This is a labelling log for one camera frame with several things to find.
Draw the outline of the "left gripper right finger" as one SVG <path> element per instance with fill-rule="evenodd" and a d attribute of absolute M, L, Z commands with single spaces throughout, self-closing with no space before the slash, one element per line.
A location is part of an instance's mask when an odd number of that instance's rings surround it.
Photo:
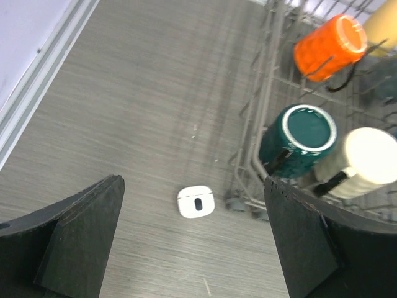
<path fill-rule="evenodd" d="M 266 177 L 264 199 L 290 297 L 396 297 L 396 226 Z"/>

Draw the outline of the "white charging case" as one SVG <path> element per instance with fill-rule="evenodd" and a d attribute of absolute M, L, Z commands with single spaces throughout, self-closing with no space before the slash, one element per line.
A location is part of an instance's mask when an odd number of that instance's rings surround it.
<path fill-rule="evenodd" d="M 215 210 L 212 190 L 207 186 L 189 186 L 177 194 L 177 207 L 181 216 L 196 219 L 210 215 Z"/>

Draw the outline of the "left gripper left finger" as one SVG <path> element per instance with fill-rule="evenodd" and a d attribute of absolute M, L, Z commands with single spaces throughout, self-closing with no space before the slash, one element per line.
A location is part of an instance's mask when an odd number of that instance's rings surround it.
<path fill-rule="evenodd" d="M 124 193 L 110 175 L 1 223 L 1 297 L 98 297 Z"/>

